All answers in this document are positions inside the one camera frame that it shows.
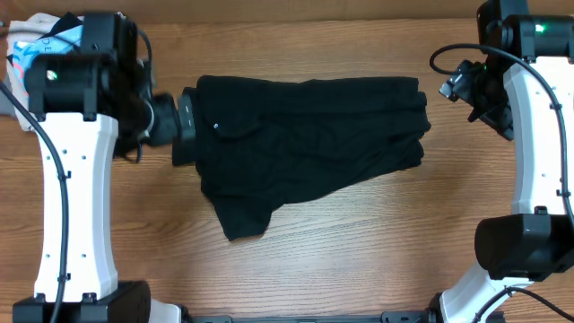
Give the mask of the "black polo shirt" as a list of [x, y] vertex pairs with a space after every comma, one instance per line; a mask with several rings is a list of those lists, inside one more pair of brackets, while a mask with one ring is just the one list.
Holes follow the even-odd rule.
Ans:
[[411, 77], [205, 75], [183, 95], [196, 137], [173, 147], [172, 162], [195, 165], [229, 240], [263, 234], [282, 205], [420, 165], [431, 127]]

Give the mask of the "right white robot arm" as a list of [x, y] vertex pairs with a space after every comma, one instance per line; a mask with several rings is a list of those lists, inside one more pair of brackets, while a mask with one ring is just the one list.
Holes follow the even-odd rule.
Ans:
[[434, 297], [429, 322], [500, 322], [505, 300], [573, 265], [573, 20], [482, 9], [477, 24], [486, 60], [462, 62], [440, 91], [514, 142], [517, 181], [510, 213], [479, 222], [474, 265]]

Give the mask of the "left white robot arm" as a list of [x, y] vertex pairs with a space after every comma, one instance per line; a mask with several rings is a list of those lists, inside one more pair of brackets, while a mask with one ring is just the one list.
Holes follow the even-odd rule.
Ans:
[[44, 176], [42, 259], [16, 322], [186, 322], [148, 283], [118, 277], [110, 234], [116, 156], [170, 144], [181, 115], [150, 92], [150, 67], [119, 54], [41, 55], [24, 76]]

